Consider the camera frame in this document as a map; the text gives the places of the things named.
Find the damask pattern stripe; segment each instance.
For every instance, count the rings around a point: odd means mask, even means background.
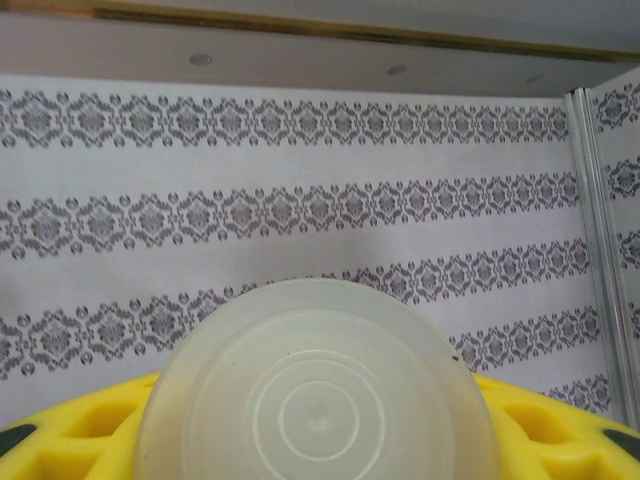
[[[449,342],[471,370],[479,371],[592,343],[599,336],[598,313],[588,306],[463,333]]]
[[[20,260],[28,251],[40,257],[67,248],[73,254],[87,248],[110,252],[138,245],[225,241],[230,235],[241,239],[501,215],[573,207],[577,202],[571,173],[189,192],[166,199],[123,195],[82,204],[75,198],[64,203],[34,200],[24,206],[14,200],[0,211],[0,255],[11,252]]]
[[[640,114],[640,84],[628,83],[621,89],[611,90],[600,98],[594,98],[593,106],[598,132],[636,122]]]
[[[323,277],[369,285],[404,303],[418,304],[581,275],[588,268],[587,245],[576,239]],[[30,375],[36,364],[54,371],[68,368],[70,362],[90,364],[94,356],[110,361],[131,353],[143,355],[147,348],[171,350],[220,305],[255,287],[252,284],[236,289],[229,286],[222,292],[201,290],[173,299],[164,295],[144,303],[132,299],[128,305],[112,302],[93,311],[85,306],[77,307],[75,312],[52,309],[39,319],[20,315],[11,324],[0,319],[0,379],[6,379],[14,369]]]
[[[618,196],[635,197],[640,190],[640,157],[635,161],[623,160],[613,167],[606,165],[604,171],[607,174],[611,200],[615,200]]]
[[[566,140],[559,107],[48,96],[0,89],[4,147],[365,145]]]
[[[584,380],[576,380],[560,387],[554,387],[544,395],[568,403],[593,413],[601,413],[611,405],[609,380],[604,375],[596,375]]]
[[[622,268],[640,268],[640,230],[616,234]]]
[[[633,302],[629,302],[629,315],[631,316],[633,338],[640,340],[640,307],[636,307]]]

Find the white plastic bowl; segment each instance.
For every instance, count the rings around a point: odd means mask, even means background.
[[[496,480],[471,373],[424,318],[368,287],[242,295],[174,354],[142,421],[136,480]]]

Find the ceiling light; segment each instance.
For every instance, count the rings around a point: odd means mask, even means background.
[[[387,75],[390,77],[395,77],[396,75],[401,75],[407,71],[407,67],[405,65],[394,65],[387,70]]]
[[[211,64],[211,55],[206,53],[194,53],[189,57],[189,63],[198,67],[205,67]]]
[[[543,78],[544,78],[544,75],[541,73],[538,73],[536,75],[531,75],[529,78],[527,78],[526,82],[527,82],[527,85],[531,85],[532,83],[539,82]]]

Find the patterned wallpaper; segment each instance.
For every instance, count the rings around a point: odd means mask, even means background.
[[[161,369],[220,305],[313,276],[409,304],[475,371],[610,414],[561,101],[0,91],[0,423]]]
[[[640,367],[640,68],[594,89],[598,143],[609,184],[629,321]]]

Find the metal frame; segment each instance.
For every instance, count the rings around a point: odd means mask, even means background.
[[[615,232],[594,128],[590,90],[565,96],[576,162],[580,201],[593,271],[596,303],[604,343],[616,420],[640,429],[640,385],[634,377],[631,320],[624,301]]]

